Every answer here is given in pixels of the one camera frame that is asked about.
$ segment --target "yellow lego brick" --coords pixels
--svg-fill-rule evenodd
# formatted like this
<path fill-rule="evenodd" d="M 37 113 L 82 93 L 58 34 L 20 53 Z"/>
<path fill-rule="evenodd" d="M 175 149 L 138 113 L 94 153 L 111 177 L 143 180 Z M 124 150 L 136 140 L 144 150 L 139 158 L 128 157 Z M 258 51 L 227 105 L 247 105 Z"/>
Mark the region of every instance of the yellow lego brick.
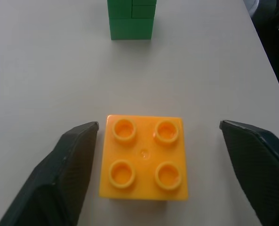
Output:
<path fill-rule="evenodd" d="M 100 196 L 187 200 L 181 118 L 109 115 Z"/>

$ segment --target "green lego brick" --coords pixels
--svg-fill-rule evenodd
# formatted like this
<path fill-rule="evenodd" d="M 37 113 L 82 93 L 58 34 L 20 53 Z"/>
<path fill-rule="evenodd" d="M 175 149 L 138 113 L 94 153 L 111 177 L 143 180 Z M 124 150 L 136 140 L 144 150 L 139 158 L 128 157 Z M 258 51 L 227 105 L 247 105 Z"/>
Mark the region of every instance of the green lego brick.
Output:
<path fill-rule="evenodd" d="M 132 18 L 154 18 L 156 6 L 132 6 Z"/>
<path fill-rule="evenodd" d="M 110 19 L 130 19 L 132 17 L 132 5 L 108 6 Z"/>
<path fill-rule="evenodd" d="M 132 0 L 133 6 L 155 6 L 156 0 Z"/>
<path fill-rule="evenodd" d="M 151 39 L 154 19 L 109 19 L 112 40 Z"/>
<path fill-rule="evenodd" d="M 108 6 L 132 5 L 132 0 L 107 0 Z"/>

